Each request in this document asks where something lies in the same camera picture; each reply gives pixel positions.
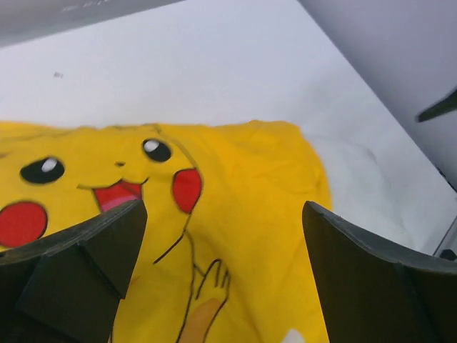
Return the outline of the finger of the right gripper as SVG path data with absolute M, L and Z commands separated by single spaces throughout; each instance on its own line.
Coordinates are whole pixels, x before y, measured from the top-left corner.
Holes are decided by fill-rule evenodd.
M 457 108 L 457 89 L 454 89 L 416 116 L 416 122 L 421 123 L 455 111 Z

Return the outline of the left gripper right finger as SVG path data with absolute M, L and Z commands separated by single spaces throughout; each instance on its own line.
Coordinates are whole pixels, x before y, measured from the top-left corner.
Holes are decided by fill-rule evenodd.
M 303 232 L 330 342 L 455 342 L 456 261 L 404 247 L 315 202 Z

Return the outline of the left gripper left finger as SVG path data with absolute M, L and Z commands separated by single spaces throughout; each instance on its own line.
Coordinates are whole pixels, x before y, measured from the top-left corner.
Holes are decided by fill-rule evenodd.
M 1 253 L 2 342 L 107 342 L 146 228 L 141 200 Z

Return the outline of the yellow printed pillowcase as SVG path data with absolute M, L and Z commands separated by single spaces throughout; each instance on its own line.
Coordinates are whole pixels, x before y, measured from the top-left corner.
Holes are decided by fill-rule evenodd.
M 331 203 L 283 121 L 1 123 L 1 253 L 141 200 L 146 228 L 107 342 L 327 342 L 303 235 Z

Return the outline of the white pillow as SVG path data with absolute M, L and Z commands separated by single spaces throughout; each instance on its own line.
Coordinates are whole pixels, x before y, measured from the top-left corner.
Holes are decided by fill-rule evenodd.
M 323 164 L 331 198 L 327 210 L 405 247 L 436 251 L 437 244 L 425 245 L 433 232 L 407 225 L 401 203 L 369 149 L 327 136 L 305 138 Z

